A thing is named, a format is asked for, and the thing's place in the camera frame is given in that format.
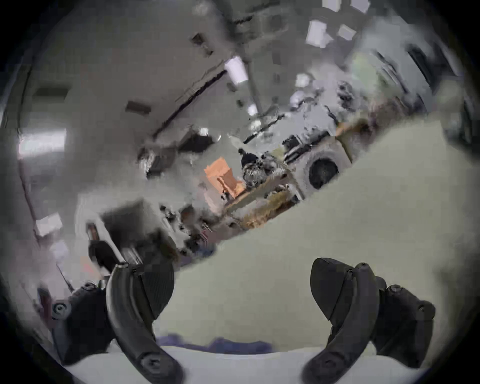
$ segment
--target purple cloth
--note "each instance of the purple cloth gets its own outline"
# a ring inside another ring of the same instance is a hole
[[[159,346],[173,346],[210,353],[224,353],[227,355],[258,355],[263,353],[272,353],[273,347],[270,343],[264,341],[255,341],[253,343],[237,343],[217,337],[209,346],[187,344],[183,338],[177,334],[168,334],[167,336],[157,337],[156,343]]]

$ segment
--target equipment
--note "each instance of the equipment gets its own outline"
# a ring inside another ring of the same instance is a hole
[[[316,259],[310,285],[332,330],[325,349],[303,367],[301,377],[305,384],[335,383],[369,341],[378,355],[389,356],[411,368],[420,367],[432,337],[435,307],[431,303],[419,300],[398,285],[387,288],[385,281],[365,263],[352,267],[334,259]],[[57,321],[54,340],[60,361],[64,365],[74,364],[99,353],[95,339],[102,334],[109,336],[113,330],[122,351],[148,381],[181,383],[181,365],[157,345],[152,331],[152,322],[168,304],[173,286],[173,267],[168,260],[117,265],[106,288],[108,321],[104,329],[99,329],[98,323],[97,328],[93,327],[94,316],[86,317],[84,310],[76,310],[76,305],[72,305],[65,319]],[[84,291],[83,301],[85,295],[91,295],[92,302],[96,302],[98,292],[105,292],[100,288]],[[81,332],[78,327],[92,333],[84,335],[81,344],[76,344],[78,340],[72,336]]]

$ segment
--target black circular opening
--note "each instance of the black circular opening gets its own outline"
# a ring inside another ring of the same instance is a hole
[[[336,164],[329,159],[318,159],[310,167],[308,180],[312,187],[320,189],[327,184],[336,174],[338,168]]]

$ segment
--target person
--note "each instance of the person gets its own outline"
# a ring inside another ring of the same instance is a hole
[[[258,157],[256,155],[254,155],[253,153],[245,152],[245,150],[242,148],[239,149],[239,154],[242,155],[240,161],[242,169],[244,169],[246,165],[254,164],[258,160]]]

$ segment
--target ceiling light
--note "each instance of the ceiling light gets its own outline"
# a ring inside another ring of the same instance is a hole
[[[248,80],[247,70],[239,56],[235,56],[225,63],[225,69],[235,85]]]
[[[67,130],[25,134],[20,137],[18,154],[20,158],[34,157],[49,152],[63,152]]]
[[[370,7],[370,2],[369,0],[352,0],[350,5],[358,9],[360,12],[367,13],[368,8]]]
[[[338,12],[340,10],[340,5],[342,0],[323,0],[322,6],[324,8],[331,9],[333,12]]]
[[[258,113],[257,106],[255,104],[250,104],[247,108],[247,112],[250,116],[255,116]]]
[[[351,40],[355,36],[357,31],[354,31],[350,27],[347,27],[345,24],[342,24],[340,26],[340,29],[338,30],[337,35],[340,37],[343,37],[345,40]]]
[[[310,21],[305,43],[313,45],[314,47],[325,48],[327,44],[333,40],[326,31],[327,24],[318,20]]]

